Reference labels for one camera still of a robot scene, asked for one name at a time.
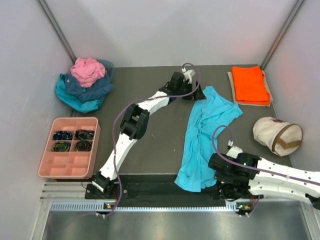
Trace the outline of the light blue t shirt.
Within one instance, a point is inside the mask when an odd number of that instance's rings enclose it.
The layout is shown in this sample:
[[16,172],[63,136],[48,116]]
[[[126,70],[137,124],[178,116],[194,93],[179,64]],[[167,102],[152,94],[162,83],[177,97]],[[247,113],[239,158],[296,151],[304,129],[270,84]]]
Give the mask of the light blue t shirt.
[[181,167],[174,181],[176,185],[188,192],[199,193],[212,187],[217,180],[216,171],[208,167],[209,160],[216,153],[213,144],[224,130],[243,112],[236,103],[223,98],[212,87],[203,91],[205,100],[196,101],[190,112],[184,139]]

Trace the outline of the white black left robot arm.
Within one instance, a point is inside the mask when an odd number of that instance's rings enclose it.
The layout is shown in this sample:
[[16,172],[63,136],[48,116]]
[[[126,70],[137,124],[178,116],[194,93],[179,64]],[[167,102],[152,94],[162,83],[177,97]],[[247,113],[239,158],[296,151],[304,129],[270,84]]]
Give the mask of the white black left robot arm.
[[123,116],[120,122],[118,139],[112,133],[113,150],[105,164],[94,175],[92,185],[102,198],[109,198],[114,191],[113,182],[118,178],[119,168],[133,145],[146,133],[150,116],[159,109],[168,106],[177,98],[184,100],[205,100],[200,81],[193,88],[193,69],[181,69],[174,72],[163,87],[149,98],[138,100],[125,107],[119,114]]

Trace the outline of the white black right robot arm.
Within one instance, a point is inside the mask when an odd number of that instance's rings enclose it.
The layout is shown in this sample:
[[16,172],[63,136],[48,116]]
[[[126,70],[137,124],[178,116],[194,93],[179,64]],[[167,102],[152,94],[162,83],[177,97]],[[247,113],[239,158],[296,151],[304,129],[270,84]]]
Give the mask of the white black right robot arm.
[[215,170],[220,197],[228,200],[279,197],[320,209],[320,173],[270,162],[250,153],[235,158],[214,153],[208,167]]

